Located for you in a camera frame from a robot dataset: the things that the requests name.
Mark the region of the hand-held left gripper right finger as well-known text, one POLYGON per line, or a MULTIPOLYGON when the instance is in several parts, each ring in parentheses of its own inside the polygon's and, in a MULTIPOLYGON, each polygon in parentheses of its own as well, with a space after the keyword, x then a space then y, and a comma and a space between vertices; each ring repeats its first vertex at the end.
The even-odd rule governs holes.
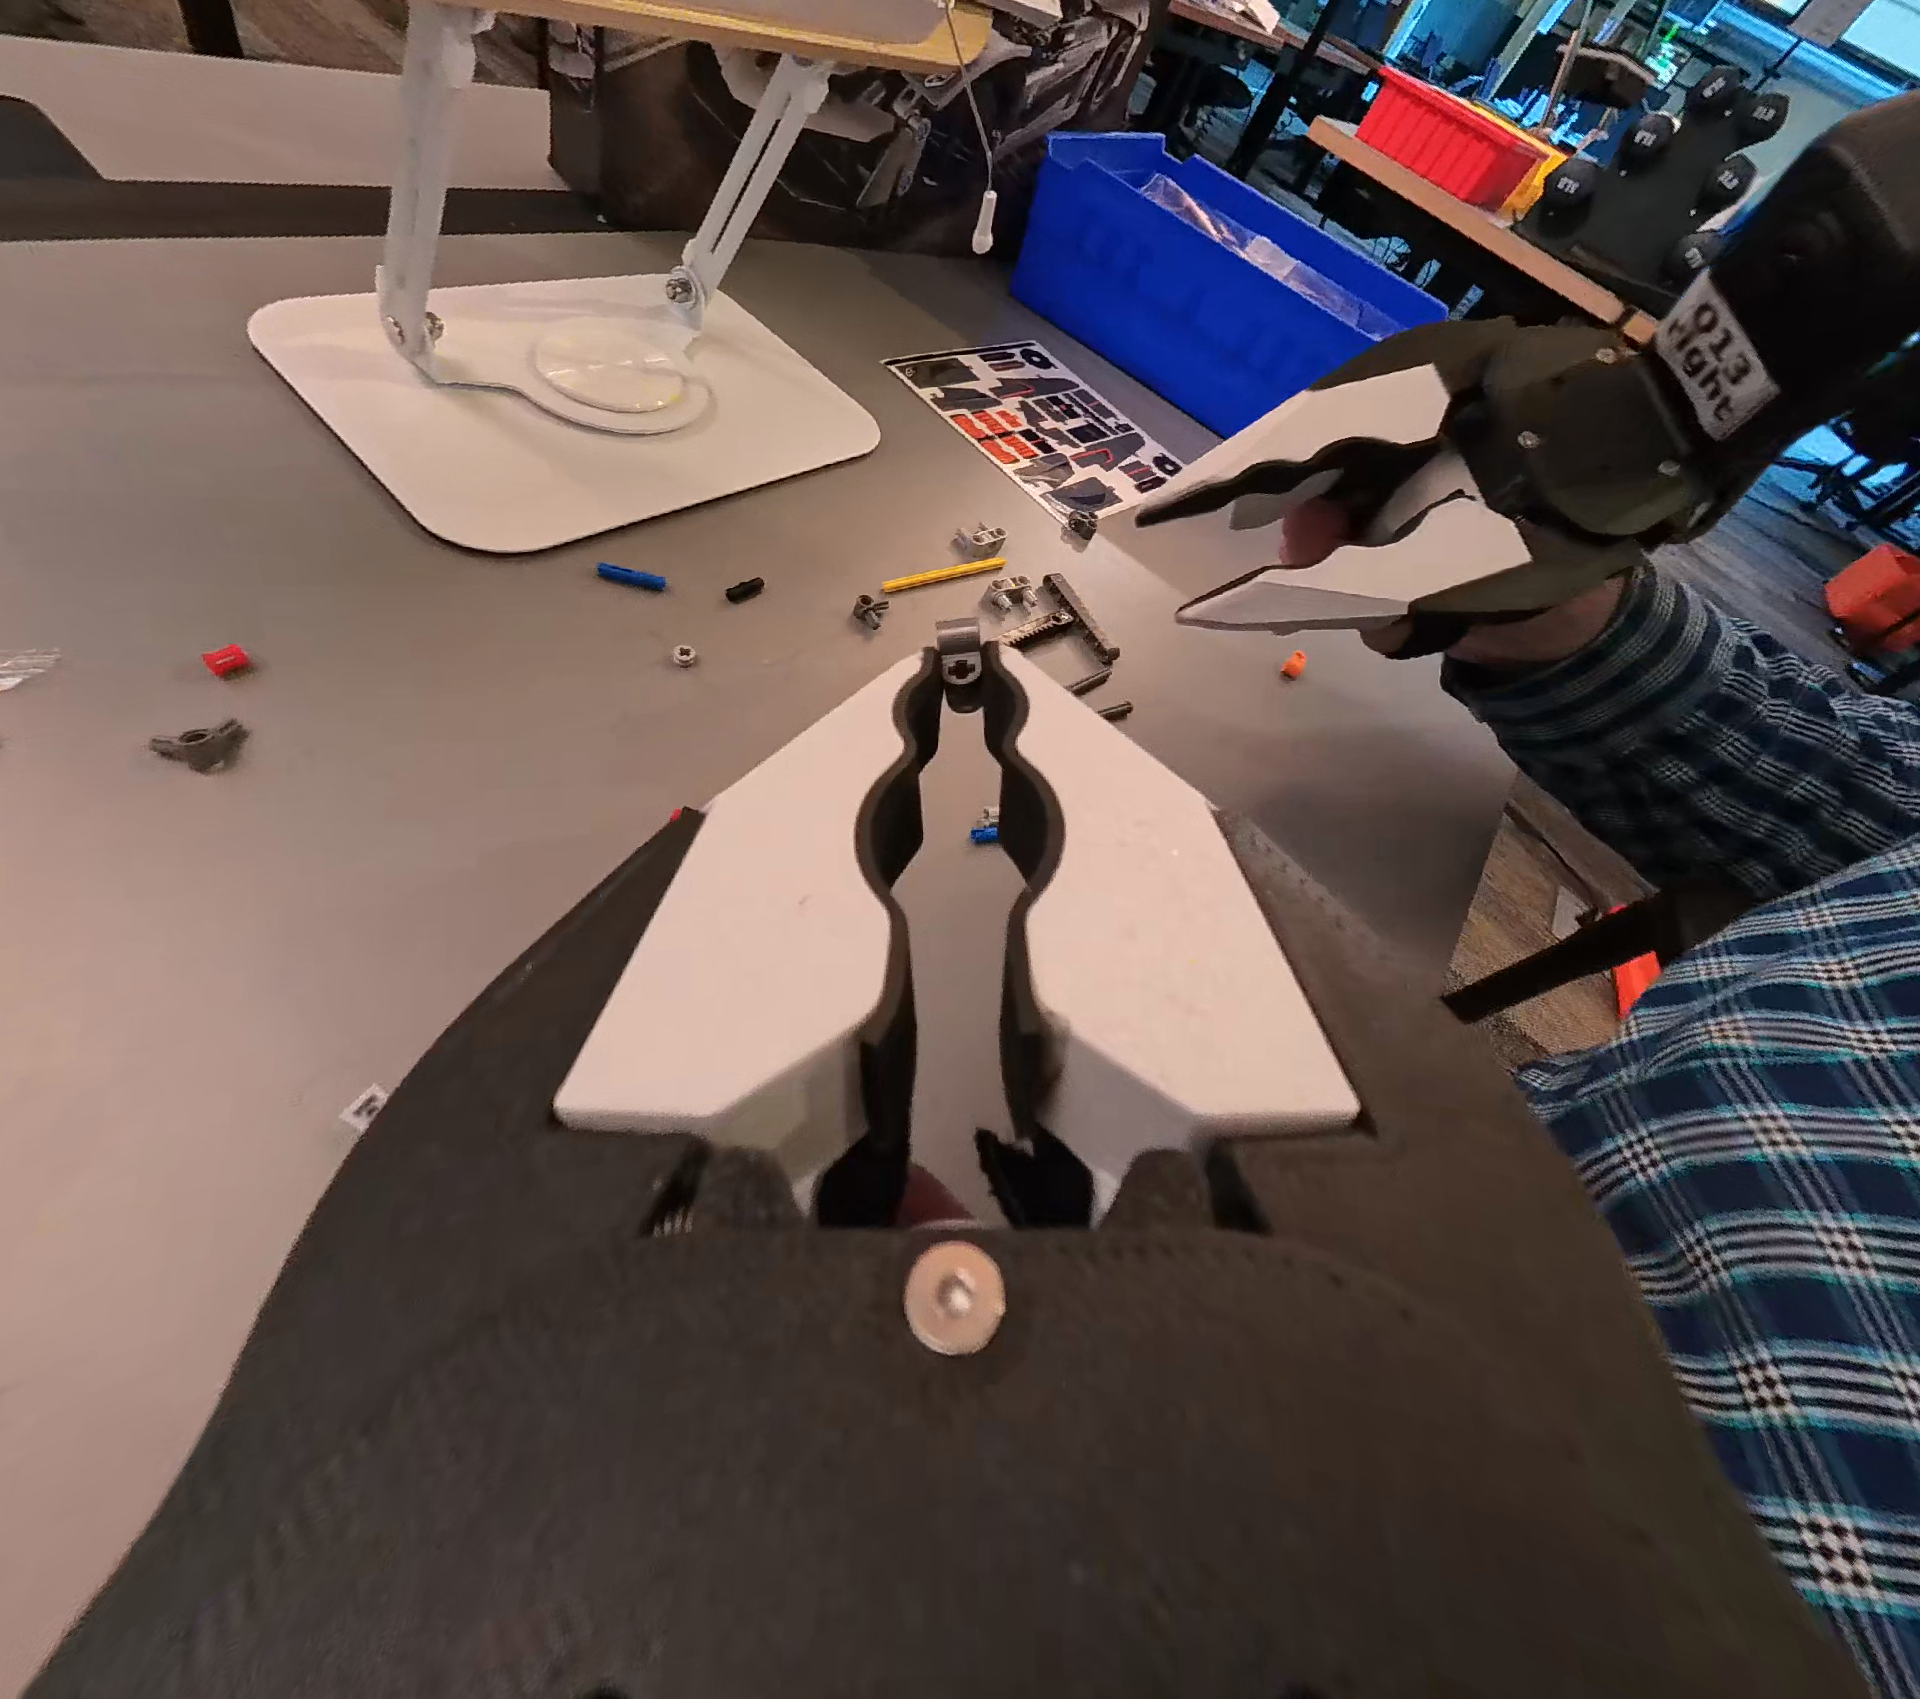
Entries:
POLYGON ((1331 1135, 1362 1103, 1244 873, 1179 773, 1012 653, 986 655, 998 843, 1020 873, 1002 969, 1010 1223, 1092 1223, 1146 1153, 1331 1135))

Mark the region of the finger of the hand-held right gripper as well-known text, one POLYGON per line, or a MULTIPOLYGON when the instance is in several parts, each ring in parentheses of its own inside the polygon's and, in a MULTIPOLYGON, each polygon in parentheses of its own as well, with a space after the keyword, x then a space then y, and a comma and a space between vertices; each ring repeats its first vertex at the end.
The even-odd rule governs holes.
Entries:
POLYGON ((1441 455, 1454 397, 1430 365, 1301 391, 1187 463, 1136 507, 1136 527, 1222 511, 1253 531, 1321 497, 1366 523, 1441 455))
POLYGON ((1264 565, 1176 611, 1212 631, 1380 629, 1419 601, 1529 559, 1519 527, 1484 503, 1464 461, 1428 461, 1356 539, 1307 565, 1264 565))

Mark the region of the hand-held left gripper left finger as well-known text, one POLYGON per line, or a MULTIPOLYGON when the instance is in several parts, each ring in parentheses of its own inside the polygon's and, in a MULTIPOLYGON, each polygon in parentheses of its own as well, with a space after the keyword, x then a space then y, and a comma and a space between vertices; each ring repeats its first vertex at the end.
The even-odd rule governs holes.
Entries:
POLYGON ((917 1055, 895 895, 920 851, 917 657, 686 821, 555 1119, 766 1153, 818 1217, 895 1217, 917 1055))

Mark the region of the person's right forearm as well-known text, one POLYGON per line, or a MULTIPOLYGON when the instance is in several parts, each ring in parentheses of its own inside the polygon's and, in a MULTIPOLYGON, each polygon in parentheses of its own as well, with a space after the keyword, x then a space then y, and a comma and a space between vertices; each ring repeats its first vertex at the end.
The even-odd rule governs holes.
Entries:
POLYGON ((1459 641, 1443 689, 1652 885, 1916 907, 1918 713, 1640 567, 1459 641))

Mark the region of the black lego gear rack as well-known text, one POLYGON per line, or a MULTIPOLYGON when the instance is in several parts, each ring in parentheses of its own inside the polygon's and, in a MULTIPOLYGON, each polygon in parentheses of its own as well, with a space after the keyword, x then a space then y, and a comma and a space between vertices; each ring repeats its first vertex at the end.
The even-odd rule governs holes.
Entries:
POLYGON ((1120 645, 1108 635, 1084 595, 1060 571, 1048 571, 1041 579, 1048 607, 1061 615, 1070 629, 1092 649, 1095 659, 1112 667, 1120 657, 1120 645))

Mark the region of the lego sticker sheet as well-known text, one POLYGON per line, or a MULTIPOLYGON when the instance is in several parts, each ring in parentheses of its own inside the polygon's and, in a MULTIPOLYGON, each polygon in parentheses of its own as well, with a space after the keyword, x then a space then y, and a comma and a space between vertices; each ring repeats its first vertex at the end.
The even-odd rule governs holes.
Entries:
POLYGON ((1186 459, 1040 341, 889 357, 882 367, 1052 519, 1130 511, 1186 459))

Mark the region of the blue plastic bin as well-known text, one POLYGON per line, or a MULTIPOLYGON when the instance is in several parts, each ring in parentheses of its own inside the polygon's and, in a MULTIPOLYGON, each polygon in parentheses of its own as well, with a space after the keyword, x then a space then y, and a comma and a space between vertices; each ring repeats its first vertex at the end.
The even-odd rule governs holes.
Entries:
POLYGON ((1012 296, 1229 435, 1447 307, 1158 134, 1045 140, 1012 296))

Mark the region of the wooden background table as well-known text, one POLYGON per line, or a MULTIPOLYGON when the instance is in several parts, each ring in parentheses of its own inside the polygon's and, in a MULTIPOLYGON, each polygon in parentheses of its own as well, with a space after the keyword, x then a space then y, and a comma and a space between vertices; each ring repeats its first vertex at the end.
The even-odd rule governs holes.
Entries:
POLYGON ((1359 142, 1353 126, 1318 118, 1307 126, 1306 138, 1313 148, 1331 156, 1331 160, 1384 186, 1413 212, 1425 216, 1428 222, 1447 228, 1452 236, 1476 246, 1476 250, 1492 256, 1509 272, 1526 276, 1534 286, 1580 315, 1617 331, 1623 341, 1643 345, 1656 335, 1657 321, 1653 315, 1619 298, 1619 294, 1608 290, 1585 272, 1578 272, 1560 258, 1534 246, 1503 224, 1492 210, 1452 198, 1452 194, 1431 180, 1413 174, 1380 150, 1359 142))

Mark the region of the black dumbbell rack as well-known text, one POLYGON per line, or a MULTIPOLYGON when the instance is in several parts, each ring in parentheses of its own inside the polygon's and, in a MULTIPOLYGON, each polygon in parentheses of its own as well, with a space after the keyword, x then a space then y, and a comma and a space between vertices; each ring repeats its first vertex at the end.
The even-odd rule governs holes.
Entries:
POLYGON ((1555 166, 1518 236, 1619 300, 1668 311, 1726 244, 1760 184, 1755 152, 1788 126, 1788 92, 1710 72, 1677 112, 1647 112, 1603 162, 1555 166))

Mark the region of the orange floor bin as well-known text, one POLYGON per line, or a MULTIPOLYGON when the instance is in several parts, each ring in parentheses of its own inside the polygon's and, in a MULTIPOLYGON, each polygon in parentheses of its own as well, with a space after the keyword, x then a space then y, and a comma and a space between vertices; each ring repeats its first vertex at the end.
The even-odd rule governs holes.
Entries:
POLYGON ((1918 643, 1918 555, 1878 545, 1823 583, 1822 603, 1854 657, 1908 653, 1918 643))

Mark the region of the red plastic bin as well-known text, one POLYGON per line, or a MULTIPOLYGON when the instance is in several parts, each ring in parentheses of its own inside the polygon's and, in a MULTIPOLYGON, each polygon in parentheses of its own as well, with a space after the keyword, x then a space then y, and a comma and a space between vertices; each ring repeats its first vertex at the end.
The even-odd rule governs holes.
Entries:
POLYGON ((1381 66, 1356 142, 1484 212, 1500 212, 1554 152, 1508 118, 1381 66))

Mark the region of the white wooden book stand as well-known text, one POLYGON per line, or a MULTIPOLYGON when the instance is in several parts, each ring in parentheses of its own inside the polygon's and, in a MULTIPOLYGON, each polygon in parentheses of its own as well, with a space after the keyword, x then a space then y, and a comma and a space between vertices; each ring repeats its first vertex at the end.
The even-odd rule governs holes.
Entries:
POLYGON ((931 30, 900 44, 665 0, 404 2, 374 290, 261 305, 247 337, 417 525, 467 551, 523 555, 876 449, 876 419, 722 282, 832 76, 959 74, 995 8, 939 0, 931 30), (433 288, 460 104, 500 14, 776 56, 671 268, 433 288))

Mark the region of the person's plaid shirt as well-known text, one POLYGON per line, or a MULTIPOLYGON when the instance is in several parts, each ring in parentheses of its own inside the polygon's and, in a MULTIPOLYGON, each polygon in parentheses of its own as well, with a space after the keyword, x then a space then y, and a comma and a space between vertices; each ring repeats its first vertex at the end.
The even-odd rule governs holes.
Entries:
POLYGON ((1750 911, 1515 1087, 1773 1561, 1918 1693, 1918 849, 1750 911))

